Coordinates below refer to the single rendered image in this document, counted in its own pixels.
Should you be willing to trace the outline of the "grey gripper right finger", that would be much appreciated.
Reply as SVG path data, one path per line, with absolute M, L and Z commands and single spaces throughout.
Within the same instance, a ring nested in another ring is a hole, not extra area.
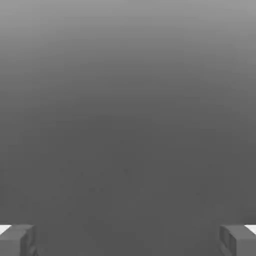
M 256 256 L 256 224 L 221 225 L 218 238 L 222 256 Z

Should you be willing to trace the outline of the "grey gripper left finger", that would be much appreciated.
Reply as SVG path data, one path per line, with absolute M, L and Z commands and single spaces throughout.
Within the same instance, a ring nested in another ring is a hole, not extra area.
M 0 256 L 38 256 L 33 224 L 0 224 Z

